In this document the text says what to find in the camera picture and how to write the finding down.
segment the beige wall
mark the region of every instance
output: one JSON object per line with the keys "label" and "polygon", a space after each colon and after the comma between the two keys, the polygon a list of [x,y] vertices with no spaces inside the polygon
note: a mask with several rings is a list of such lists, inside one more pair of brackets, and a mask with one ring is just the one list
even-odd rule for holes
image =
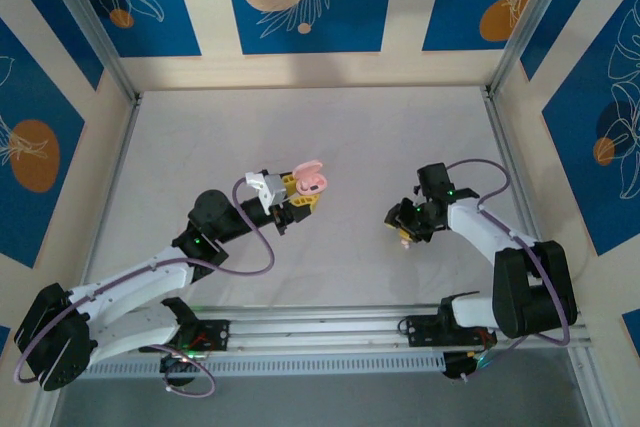
{"label": "beige wall", "polygon": [[640,238],[597,257],[542,118],[545,107],[622,0],[583,0],[529,83],[520,66],[499,104],[517,138],[544,233],[566,249],[579,307],[629,426],[640,418],[640,359],[621,315],[640,307]]}
{"label": "beige wall", "polygon": [[42,287],[79,281],[130,110],[108,74],[93,90],[29,0],[0,0],[0,17],[85,120],[35,268],[0,255],[0,325],[12,329],[0,361],[0,425],[20,426],[38,389],[13,384],[13,334]]}

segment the orange circle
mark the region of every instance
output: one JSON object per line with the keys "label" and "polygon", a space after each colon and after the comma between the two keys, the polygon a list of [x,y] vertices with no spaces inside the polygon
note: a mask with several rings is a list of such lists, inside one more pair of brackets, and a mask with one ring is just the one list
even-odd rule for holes
{"label": "orange circle", "polygon": [[609,165],[615,157],[616,146],[613,140],[602,137],[596,141],[593,146],[593,156],[600,165]]}
{"label": "orange circle", "polygon": [[21,149],[11,154],[11,170],[25,189],[38,194],[47,192],[56,181],[60,167],[60,146],[56,134],[39,120],[23,120],[15,126],[9,145],[20,149],[21,140],[30,144],[46,144],[37,153]]}
{"label": "orange circle", "polygon": [[303,22],[298,26],[298,32],[302,35],[308,34],[309,32],[311,32],[311,26],[306,22]]}
{"label": "orange circle", "polygon": [[[517,20],[529,0],[498,0],[489,7],[480,20],[480,35],[489,42],[508,40]],[[512,4],[516,4],[515,18],[512,18]]]}
{"label": "orange circle", "polygon": [[116,27],[120,27],[121,29],[130,29],[133,27],[133,17],[126,10],[113,9],[109,14],[109,19],[111,19],[111,22],[113,22]]}

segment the white floor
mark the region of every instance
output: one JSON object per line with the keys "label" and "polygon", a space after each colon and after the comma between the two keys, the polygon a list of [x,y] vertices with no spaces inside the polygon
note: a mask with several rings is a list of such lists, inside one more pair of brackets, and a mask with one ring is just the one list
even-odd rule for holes
{"label": "white floor", "polygon": [[[252,278],[214,273],[183,298],[211,306],[392,305],[487,288],[490,265],[456,234],[404,250],[383,224],[390,207],[411,197],[418,168],[468,157],[499,160],[476,87],[150,92],[88,281],[169,245],[204,190],[230,195],[247,171],[285,172],[317,158],[329,188],[316,212],[284,237],[263,228],[275,268]],[[480,194],[502,182],[488,166],[459,167],[451,178]],[[489,205],[518,225],[510,194]],[[252,235],[225,250],[227,268],[254,270],[268,260]]]}

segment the pink toy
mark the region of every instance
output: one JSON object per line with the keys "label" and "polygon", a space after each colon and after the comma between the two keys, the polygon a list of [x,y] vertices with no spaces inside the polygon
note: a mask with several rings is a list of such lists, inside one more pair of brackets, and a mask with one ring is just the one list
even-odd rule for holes
{"label": "pink toy", "polygon": [[318,173],[321,168],[322,162],[312,160],[293,169],[293,177],[297,180],[296,190],[300,195],[319,194],[327,188],[327,179]]}

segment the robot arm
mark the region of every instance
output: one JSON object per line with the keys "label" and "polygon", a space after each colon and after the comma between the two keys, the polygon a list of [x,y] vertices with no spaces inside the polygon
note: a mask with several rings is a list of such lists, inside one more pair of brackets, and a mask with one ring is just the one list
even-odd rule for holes
{"label": "robot arm", "polygon": [[538,257],[558,293],[569,325],[575,323],[577,307],[559,244],[540,242],[508,227],[495,215],[486,215],[488,211],[476,200],[478,194],[471,189],[456,189],[444,164],[423,167],[418,170],[418,179],[414,201],[402,199],[389,211],[385,223],[398,230],[405,245],[430,242],[435,232],[452,230],[466,238],[493,266],[491,293],[472,292],[442,300],[433,329],[451,335],[435,333],[432,338],[446,338],[453,342],[450,345],[457,345],[456,333],[460,339],[468,339],[466,329],[477,327],[500,329],[510,338],[560,327],[548,289],[531,284],[532,277],[540,276],[516,239]]}
{"label": "robot arm", "polygon": [[[316,175],[326,186],[326,179]],[[257,228],[275,224],[280,235],[288,225],[313,212],[323,190],[293,198],[300,180],[292,173],[248,173],[245,181],[258,191],[258,196],[240,204],[246,218]],[[238,185],[240,182],[234,187],[234,195]],[[90,299],[66,315],[35,347],[29,347],[33,350],[26,362],[44,390],[67,385],[88,366],[105,358],[153,344],[181,350],[203,333],[208,335],[211,323],[198,320],[179,298],[142,306],[211,274],[210,266],[220,267],[228,257],[221,244],[251,232],[252,226],[218,190],[198,196],[188,219],[185,231],[171,246],[147,261],[67,292],[59,284],[52,284],[38,294],[14,339],[23,353],[54,317],[79,300]],[[107,285],[111,285],[109,290],[98,295]],[[227,335],[217,334],[217,342],[226,347]]]}

